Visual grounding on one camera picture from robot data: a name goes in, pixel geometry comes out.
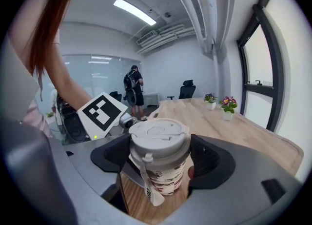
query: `ceiling light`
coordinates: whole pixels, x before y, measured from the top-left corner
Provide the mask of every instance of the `ceiling light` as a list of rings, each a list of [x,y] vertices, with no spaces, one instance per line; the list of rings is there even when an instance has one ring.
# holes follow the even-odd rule
[[[107,79],[108,77],[106,76],[92,76],[94,79]]]
[[[109,62],[88,61],[88,63],[105,63],[105,64],[108,64]]]
[[[142,19],[143,21],[147,22],[149,25],[156,24],[156,21],[148,16],[146,13],[142,12],[134,5],[131,5],[127,1],[124,0],[116,0],[114,6],[117,6],[127,12],[132,13],[133,15],[137,16],[138,18]]]
[[[95,57],[95,56],[92,56],[91,58],[92,58],[92,59],[106,59],[106,60],[112,60],[112,58],[106,58],[106,57]]]

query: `white wall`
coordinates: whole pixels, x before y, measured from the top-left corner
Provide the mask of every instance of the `white wall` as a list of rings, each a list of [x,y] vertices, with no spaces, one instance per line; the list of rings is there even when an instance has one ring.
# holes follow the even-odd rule
[[[145,92],[159,93],[161,100],[167,100],[167,96],[178,99],[185,80],[193,79],[196,85],[193,97],[204,97],[215,90],[214,61],[201,54],[194,36],[147,55],[142,68]]]
[[[244,31],[250,17],[252,7],[258,0],[235,0],[228,34],[218,52],[219,86],[221,97],[234,96],[240,111],[242,97],[242,69],[236,40]]]
[[[294,0],[270,0],[267,16],[282,48],[285,96],[276,133],[304,151],[296,177],[304,182],[312,166],[312,30]]]
[[[64,22],[60,28],[62,54],[95,54],[141,60],[138,46],[119,31],[82,23]]]
[[[233,96],[240,111],[243,93],[242,68],[235,41],[226,41],[218,53],[220,98]]]

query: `potted plant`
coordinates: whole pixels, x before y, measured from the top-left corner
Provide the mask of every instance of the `potted plant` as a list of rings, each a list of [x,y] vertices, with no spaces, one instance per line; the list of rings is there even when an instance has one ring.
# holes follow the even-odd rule
[[[217,99],[218,97],[215,97],[215,94],[213,93],[210,93],[210,94],[207,94],[206,96],[205,96],[205,102],[208,102],[208,105],[207,105],[207,108],[209,109],[209,110],[214,110],[215,109],[215,104],[216,104],[216,99]]]
[[[220,101],[221,108],[223,109],[223,119],[230,121],[234,114],[234,109],[237,108],[237,102],[233,97],[225,97]]]
[[[46,116],[47,116],[48,118],[50,118],[50,117],[54,116],[54,114],[53,114],[53,112],[49,112],[49,113],[46,114]]]

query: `black and white marker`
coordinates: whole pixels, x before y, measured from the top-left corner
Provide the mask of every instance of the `black and white marker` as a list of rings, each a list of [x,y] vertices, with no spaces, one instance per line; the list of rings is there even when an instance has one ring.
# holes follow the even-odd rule
[[[90,100],[77,113],[91,140],[104,138],[127,106],[103,92]]]

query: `hand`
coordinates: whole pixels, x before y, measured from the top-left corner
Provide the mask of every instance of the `hand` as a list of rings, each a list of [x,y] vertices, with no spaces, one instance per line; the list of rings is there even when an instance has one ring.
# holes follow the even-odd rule
[[[187,175],[188,175],[189,178],[191,178],[191,179],[194,178],[194,166],[191,166],[191,167],[188,169]]]

